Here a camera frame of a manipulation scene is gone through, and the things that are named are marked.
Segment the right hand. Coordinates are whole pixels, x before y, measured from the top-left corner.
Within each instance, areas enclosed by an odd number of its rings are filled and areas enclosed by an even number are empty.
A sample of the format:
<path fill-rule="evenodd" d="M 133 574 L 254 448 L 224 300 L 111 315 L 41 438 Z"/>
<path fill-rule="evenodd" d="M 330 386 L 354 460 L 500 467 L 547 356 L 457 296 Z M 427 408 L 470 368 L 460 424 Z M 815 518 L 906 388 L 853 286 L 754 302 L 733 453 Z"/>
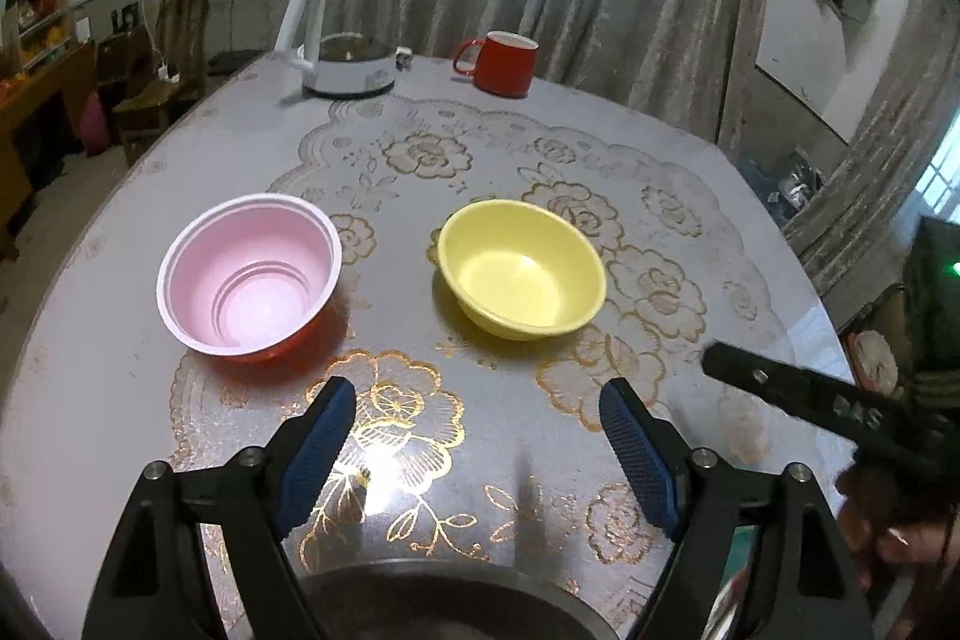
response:
<path fill-rule="evenodd" d="M 857 580 L 863 590 L 872 585 L 878 562 L 892 567 L 942 564 L 946 573 L 955 569 L 958 528 L 949 530 L 946 523 L 878 526 L 862 509 L 861 489 L 853 468 L 838 476 L 835 487 L 843 497 L 836 523 L 850 548 Z"/>

